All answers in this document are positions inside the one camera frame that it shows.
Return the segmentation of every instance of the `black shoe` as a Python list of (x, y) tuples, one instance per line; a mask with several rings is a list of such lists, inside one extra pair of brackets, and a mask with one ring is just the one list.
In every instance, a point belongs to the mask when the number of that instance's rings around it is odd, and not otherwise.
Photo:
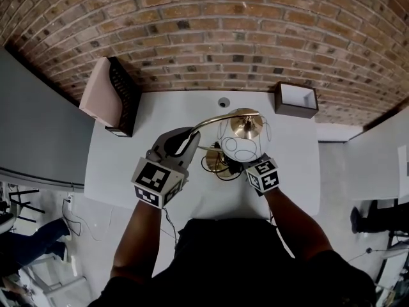
[(378, 200), (373, 200), (369, 206), (368, 217), (373, 216), (378, 211)]
[(359, 210), (357, 207), (354, 207), (351, 211), (351, 225), (352, 225), (352, 233), (358, 233), (358, 225), (362, 216), (359, 214)]

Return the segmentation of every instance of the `brass lamp shade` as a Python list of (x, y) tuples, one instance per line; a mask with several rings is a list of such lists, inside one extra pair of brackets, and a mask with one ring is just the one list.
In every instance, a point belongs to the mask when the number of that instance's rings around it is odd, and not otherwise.
[[(256, 113), (249, 108), (237, 109), (238, 112)], [(243, 116), (232, 118), (230, 121), (231, 130), (238, 138), (252, 140), (261, 133), (263, 129), (263, 119), (261, 116)]]

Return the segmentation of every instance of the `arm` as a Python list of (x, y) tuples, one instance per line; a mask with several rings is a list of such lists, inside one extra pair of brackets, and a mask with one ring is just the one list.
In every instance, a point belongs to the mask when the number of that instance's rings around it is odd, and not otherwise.
[(265, 193), (282, 238), (296, 258), (308, 260), (332, 250), (322, 228), (277, 187)]
[(3, 281), (4, 287), (7, 291), (14, 292), (15, 294), (19, 295), (27, 294), (27, 291), (24, 288), (20, 287), (14, 282), (11, 282), (8, 278), (1, 278), (1, 280)]
[(116, 250), (111, 278), (121, 276), (138, 283), (152, 277), (159, 251), (161, 210), (140, 201)]

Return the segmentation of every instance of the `lamp base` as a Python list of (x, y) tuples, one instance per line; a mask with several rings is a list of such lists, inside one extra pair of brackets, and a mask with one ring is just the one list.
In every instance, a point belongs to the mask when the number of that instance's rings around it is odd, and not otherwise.
[(242, 169), (239, 162), (230, 159), (223, 152), (207, 151), (205, 159), (208, 169), (221, 178), (232, 177)]

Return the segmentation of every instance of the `desk lamp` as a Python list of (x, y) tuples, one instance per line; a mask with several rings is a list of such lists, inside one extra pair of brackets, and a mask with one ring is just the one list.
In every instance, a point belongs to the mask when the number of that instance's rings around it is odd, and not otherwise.
[[(201, 122), (192, 129), (192, 133), (215, 122), (220, 123), (214, 146), (199, 146), (207, 150), (206, 156), (202, 158), (202, 167), (221, 180), (234, 180), (243, 171), (243, 163), (254, 163), (266, 152), (271, 141), (271, 128), (259, 112), (240, 108)], [(208, 169), (203, 166), (204, 159)]]

